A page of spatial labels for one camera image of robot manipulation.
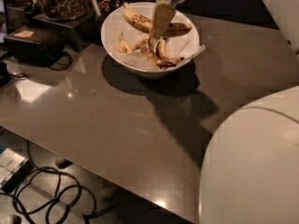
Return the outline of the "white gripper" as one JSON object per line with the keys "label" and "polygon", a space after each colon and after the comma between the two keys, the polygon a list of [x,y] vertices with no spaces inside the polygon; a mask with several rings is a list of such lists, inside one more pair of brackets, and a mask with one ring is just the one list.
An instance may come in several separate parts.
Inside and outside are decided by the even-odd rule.
{"label": "white gripper", "polygon": [[175,7],[184,1],[186,0],[156,0],[149,29],[150,37],[159,39],[164,34],[176,14]]}

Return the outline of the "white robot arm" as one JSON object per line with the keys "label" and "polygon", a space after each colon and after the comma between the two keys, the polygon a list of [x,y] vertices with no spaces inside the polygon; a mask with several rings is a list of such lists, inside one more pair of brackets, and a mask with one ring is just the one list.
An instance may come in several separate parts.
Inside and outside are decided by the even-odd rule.
{"label": "white robot arm", "polygon": [[213,134],[195,122],[217,111],[201,95],[189,113],[159,103],[157,112],[197,164],[196,182],[169,210],[194,224],[299,224],[298,75],[276,91],[238,105]]}

